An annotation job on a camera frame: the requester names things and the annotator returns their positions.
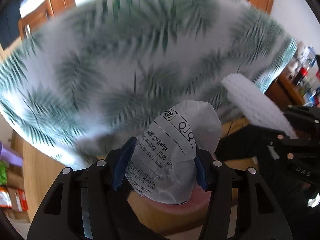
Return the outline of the pink lined trash bin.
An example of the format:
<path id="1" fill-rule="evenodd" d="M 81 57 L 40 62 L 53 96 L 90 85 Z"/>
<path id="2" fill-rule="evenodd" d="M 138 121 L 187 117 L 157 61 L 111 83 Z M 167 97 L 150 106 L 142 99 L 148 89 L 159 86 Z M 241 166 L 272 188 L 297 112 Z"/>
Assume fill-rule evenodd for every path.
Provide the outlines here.
<path id="1" fill-rule="evenodd" d="M 197 183 L 195 184 L 188 202 L 183 204 L 164 204 L 143 197 L 144 201 L 156 210 L 172 215 L 187 215 L 204 209 L 208 206 L 211 192 L 204 191 Z"/>

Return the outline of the palm leaf tablecloth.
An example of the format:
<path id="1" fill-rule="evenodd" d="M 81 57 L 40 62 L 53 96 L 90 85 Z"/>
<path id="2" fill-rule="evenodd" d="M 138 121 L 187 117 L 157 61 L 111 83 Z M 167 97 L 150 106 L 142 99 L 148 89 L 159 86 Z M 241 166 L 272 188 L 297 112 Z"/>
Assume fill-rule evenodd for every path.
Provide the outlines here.
<path id="1" fill-rule="evenodd" d="M 186 99 L 236 119 L 221 80 L 241 73 L 266 91 L 296 49 L 245 0 L 95 0 L 41 25 L 1 64 L 1 114 L 82 169 Z"/>

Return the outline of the translucent printed plastic bag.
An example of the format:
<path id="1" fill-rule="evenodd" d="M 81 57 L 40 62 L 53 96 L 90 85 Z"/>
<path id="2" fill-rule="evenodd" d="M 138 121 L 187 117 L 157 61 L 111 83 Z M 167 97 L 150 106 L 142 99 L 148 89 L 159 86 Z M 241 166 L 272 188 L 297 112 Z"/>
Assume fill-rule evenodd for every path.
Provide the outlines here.
<path id="1" fill-rule="evenodd" d="M 210 103 L 185 100 L 157 116 L 138 136 L 125 176 L 142 197 L 184 204 L 196 181 L 196 151 L 213 154 L 221 134 Z"/>

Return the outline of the wooden chair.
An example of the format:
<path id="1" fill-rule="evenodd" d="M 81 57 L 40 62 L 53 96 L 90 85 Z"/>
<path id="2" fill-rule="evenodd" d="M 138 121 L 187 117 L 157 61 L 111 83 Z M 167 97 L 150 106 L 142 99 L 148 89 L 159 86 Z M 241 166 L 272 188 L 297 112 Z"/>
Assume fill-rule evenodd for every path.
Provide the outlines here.
<path id="1" fill-rule="evenodd" d="M 52 16 L 49 2 L 44 1 L 31 13 L 27 14 L 18 21 L 18 30 L 21 40 L 28 38 L 34 31 L 40 28 Z"/>

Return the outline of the cluttered side shelf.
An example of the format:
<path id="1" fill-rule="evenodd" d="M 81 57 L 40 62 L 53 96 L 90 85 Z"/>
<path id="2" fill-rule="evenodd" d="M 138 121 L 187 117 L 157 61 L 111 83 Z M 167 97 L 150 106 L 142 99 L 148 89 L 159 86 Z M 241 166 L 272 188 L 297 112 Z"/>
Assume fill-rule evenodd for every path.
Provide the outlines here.
<path id="1" fill-rule="evenodd" d="M 265 95 L 282 111 L 289 106 L 319 107 L 319 86 L 311 76 L 316 59 L 313 48 L 299 42 L 294 57 L 271 83 Z"/>

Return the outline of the white foam mesh sleeve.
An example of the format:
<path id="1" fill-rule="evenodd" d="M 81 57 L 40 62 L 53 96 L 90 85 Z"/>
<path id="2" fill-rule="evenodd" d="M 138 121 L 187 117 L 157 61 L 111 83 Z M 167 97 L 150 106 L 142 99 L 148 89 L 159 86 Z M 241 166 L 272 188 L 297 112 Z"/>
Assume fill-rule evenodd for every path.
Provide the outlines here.
<path id="1" fill-rule="evenodd" d="M 241 74 L 230 74 L 221 83 L 227 90 L 228 100 L 251 124 L 282 131 L 291 139 L 298 138 L 284 113 L 249 79 Z"/>

